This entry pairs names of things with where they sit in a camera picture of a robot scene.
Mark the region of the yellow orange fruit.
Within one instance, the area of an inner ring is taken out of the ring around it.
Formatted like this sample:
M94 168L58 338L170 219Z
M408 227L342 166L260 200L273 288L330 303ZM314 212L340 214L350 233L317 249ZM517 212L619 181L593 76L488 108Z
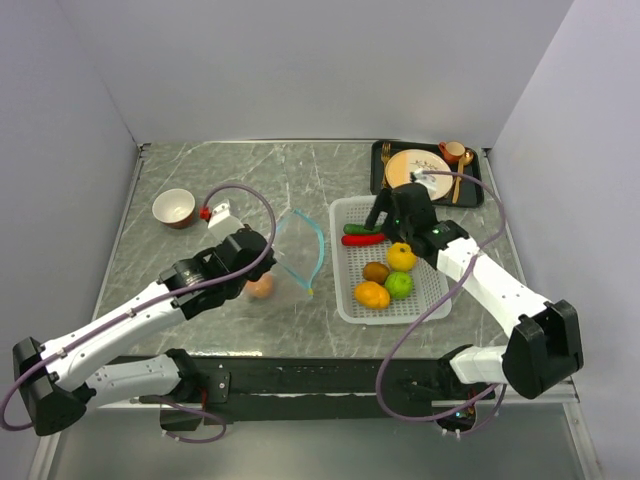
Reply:
M406 243L393 243L387 250L386 259L393 271L409 272L417 263L418 258Z

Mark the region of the pink peach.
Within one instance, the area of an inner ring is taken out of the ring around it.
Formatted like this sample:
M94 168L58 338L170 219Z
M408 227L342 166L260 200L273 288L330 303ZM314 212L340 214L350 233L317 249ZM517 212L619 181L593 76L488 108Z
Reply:
M267 299L275 288L274 277L271 273L265 273L256 281L248 281L245 284L244 292L252 299Z

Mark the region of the clear zip top bag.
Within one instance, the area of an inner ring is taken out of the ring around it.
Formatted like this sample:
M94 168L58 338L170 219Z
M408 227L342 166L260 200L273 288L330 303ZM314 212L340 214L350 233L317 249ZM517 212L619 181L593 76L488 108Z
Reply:
M276 264L267 272L274 277L273 294L259 300L243 290L242 297L277 307L311 300L325 258L325 237L319 225L298 209L288 212L277 222L273 250Z

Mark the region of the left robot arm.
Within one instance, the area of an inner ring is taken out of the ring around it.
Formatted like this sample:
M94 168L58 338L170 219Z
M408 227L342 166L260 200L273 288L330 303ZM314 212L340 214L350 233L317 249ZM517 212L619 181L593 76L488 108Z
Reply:
M273 241L248 226L165 269L131 300L92 323L47 342L13 348L15 384L39 436L61 432L89 410L131 397L184 402L204 388L183 349L140 362L116 358L148 335L237 298L275 264Z

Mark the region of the orange mango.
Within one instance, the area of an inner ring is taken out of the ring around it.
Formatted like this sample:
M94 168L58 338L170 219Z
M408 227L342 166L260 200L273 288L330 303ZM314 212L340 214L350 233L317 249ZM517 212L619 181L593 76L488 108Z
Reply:
M389 292L374 281L365 281L357 285L353 296L360 305L369 309L386 309L391 303Z

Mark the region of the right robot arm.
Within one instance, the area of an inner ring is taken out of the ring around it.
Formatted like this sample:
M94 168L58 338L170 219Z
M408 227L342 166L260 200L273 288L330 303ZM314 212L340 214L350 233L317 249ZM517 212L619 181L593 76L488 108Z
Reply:
M459 224L441 221L420 183L385 188L365 221L446 275L471 295L501 326L502 347L464 346L445 356L439 390L460 398L474 383L507 384L535 399L584 365L576 309L531 291L483 251Z

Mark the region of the green apple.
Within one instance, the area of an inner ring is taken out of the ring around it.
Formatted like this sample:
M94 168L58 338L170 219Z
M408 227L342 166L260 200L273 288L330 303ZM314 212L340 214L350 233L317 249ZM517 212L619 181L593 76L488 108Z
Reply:
M409 273L395 271L387 276L384 287L392 299L405 299L413 291L413 279Z

